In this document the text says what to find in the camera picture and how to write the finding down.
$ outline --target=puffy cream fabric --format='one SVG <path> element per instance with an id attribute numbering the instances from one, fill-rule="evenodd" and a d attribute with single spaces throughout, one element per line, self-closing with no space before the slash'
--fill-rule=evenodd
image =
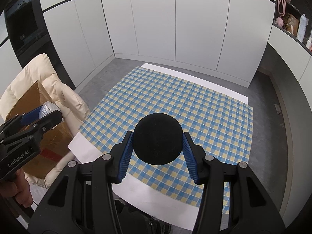
<path id="1" fill-rule="evenodd" d="M 5 120 L 15 103 L 37 80 L 42 83 L 52 100 L 60 108 L 68 128 L 75 136 L 79 126 L 90 114 L 90 110 L 77 93 L 60 81 L 46 54 L 39 54 L 32 59 L 3 93 L 0 99 L 2 118 Z M 25 177 L 31 184 L 49 188 L 65 165 L 74 158 L 74 154 L 69 152 L 46 175 L 45 179 L 38 179 L 27 173 L 25 173 Z"/>

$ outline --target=blue and yellow plaid cloth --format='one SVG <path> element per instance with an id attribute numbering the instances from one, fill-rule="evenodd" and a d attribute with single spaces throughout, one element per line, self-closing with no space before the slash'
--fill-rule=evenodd
<path id="1" fill-rule="evenodd" d="M 102 99 L 80 132 L 99 151 L 108 153 L 127 130 L 151 113 L 174 117 L 194 143 L 220 161 L 248 162 L 252 143 L 252 107 L 196 83 L 137 67 Z M 199 207 L 203 186 L 190 179 L 181 153 L 173 162 L 153 166 L 132 154 L 128 173 L 174 199 Z M 223 213 L 229 213 L 225 183 Z"/>

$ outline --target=gray floor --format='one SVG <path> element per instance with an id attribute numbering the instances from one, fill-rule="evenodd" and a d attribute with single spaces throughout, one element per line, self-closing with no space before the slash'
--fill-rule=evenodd
<path id="1" fill-rule="evenodd" d="M 79 94 L 92 110 L 127 73 L 143 64 L 144 62 L 141 61 L 114 59 Z M 276 207 L 280 209 L 287 176 L 287 140 L 283 116 L 278 115 L 275 110 L 274 104 L 279 104 L 279 102 L 270 78 L 256 72 L 249 88 L 245 88 L 198 72 L 160 64 L 155 65 L 196 76 L 248 97 L 254 114 L 249 166 L 268 191 Z M 45 191 L 37 189 L 35 186 L 32 186 L 31 189 L 34 201 L 38 203 Z M 227 217 L 227 215 L 222 216 L 221 229 L 227 227 Z M 173 230 L 174 234 L 191 233 L 179 227 L 174 227 Z"/>

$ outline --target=black round object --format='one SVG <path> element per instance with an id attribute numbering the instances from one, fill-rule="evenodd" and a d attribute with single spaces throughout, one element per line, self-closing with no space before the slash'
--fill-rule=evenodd
<path id="1" fill-rule="evenodd" d="M 167 164 L 180 155 L 182 134 L 182 127 L 175 118 L 164 113 L 152 113 L 135 126 L 133 150 L 145 163 Z"/>

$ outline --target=silver bolt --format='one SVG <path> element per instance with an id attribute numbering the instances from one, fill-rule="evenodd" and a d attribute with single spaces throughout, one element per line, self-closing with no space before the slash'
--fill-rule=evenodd
<path id="1" fill-rule="evenodd" d="M 214 157 L 212 155 L 205 155 L 205 159 L 208 161 L 212 161 Z"/>
<path id="2" fill-rule="evenodd" d="M 69 167 L 74 167 L 74 166 L 76 166 L 76 164 L 77 164 L 77 162 L 76 161 L 70 161 L 69 163 L 68 163 L 68 166 Z"/>
<path id="3" fill-rule="evenodd" d="M 112 156 L 110 154 L 105 154 L 102 156 L 103 160 L 110 160 Z"/>
<path id="4" fill-rule="evenodd" d="M 239 163 L 239 166 L 240 166 L 241 168 L 246 168 L 248 165 L 247 165 L 245 162 L 240 162 L 240 163 Z"/>

